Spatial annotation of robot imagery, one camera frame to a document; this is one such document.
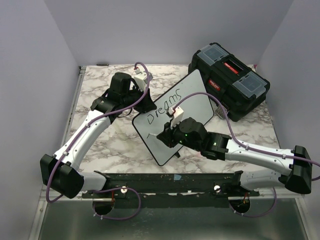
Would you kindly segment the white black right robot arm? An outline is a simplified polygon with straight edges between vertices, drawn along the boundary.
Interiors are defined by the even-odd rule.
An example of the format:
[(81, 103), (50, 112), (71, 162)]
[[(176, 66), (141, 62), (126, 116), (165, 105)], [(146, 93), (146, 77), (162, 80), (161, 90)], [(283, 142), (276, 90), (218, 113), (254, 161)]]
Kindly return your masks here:
[(312, 164), (302, 160), (309, 156), (304, 147), (280, 149), (238, 141), (230, 135), (207, 131), (202, 123), (191, 117), (175, 126), (165, 123), (156, 137), (169, 148), (180, 144), (210, 160), (238, 161), (263, 167), (258, 171), (242, 172), (230, 183), (230, 191), (236, 196), (271, 187), (284, 187), (303, 195), (312, 191)]

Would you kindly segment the white whiteboard black frame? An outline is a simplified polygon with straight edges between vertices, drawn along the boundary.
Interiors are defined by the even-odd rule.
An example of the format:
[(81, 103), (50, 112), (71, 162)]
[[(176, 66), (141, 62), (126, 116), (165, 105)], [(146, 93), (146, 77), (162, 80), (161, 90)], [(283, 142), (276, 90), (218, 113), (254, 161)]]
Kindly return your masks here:
[(167, 163), (183, 147), (178, 143), (170, 148), (157, 139), (166, 123), (171, 128), (184, 119), (193, 118), (205, 125), (214, 116), (211, 101), (205, 94), (194, 95), (179, 103), (193, 93), (205, 91), (200, 71), (196, 69), (156, 99), (155, 110), (140, 113), (133, 118), (133, 127), (159, 166)]

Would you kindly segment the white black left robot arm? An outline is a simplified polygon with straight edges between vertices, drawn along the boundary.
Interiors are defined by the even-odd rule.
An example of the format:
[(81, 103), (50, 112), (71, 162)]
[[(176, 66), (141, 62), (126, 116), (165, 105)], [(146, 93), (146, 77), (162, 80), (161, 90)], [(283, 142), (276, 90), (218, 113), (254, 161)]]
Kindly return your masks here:
[(96, 139), (126, 110), (148, 113), (157, 107), (151, 99), (148, 84), (151, 73), (134, 76), (117, 72), (109, 88), (92, 102), (85, 120), (74, 135), (53, 155), (40, 159), (43, 184), (69, 199), (81, 191), (93, 190), (99, 197), (110, 194), (111, 185), (101, 173), (79, 173), (80, 164)]

